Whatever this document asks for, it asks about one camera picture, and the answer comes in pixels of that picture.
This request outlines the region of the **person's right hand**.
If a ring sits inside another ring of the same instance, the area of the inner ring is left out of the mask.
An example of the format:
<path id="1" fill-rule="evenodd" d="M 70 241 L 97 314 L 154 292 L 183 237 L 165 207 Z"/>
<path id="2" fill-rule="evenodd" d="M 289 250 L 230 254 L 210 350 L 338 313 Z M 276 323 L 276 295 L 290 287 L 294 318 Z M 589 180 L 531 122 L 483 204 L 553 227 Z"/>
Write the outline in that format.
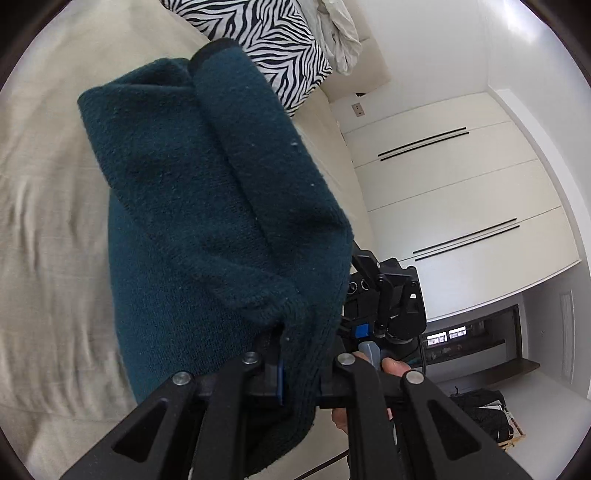
<path id="1" fill-rule="evenodd" d="M 392 358 L 384 358 L 381 361 L 381 367 L 383 372 L 395 376 L 402 377 L 411 368 L 402 361 L 397 361 Z M 393 414 L 389 408 L 386 408 L 384 395 L 379 390 L 379 379 L 367 377 L 365 380 L 354 378 L 355 390 L 356 390 L 356 406 L 359 409 L 363 407 L 369 407 L 373 412 L 376 412 L 380 408 L 383 409 L 382 416 L 388 415 L 389 419 L 393 418 Z M 349 433 L 349 420 L 353 419 L 353 412 L 349 408 L 335 408 L 332 410 L 332 422 L 335 423 L 335 427 L 346 434 Z"/>

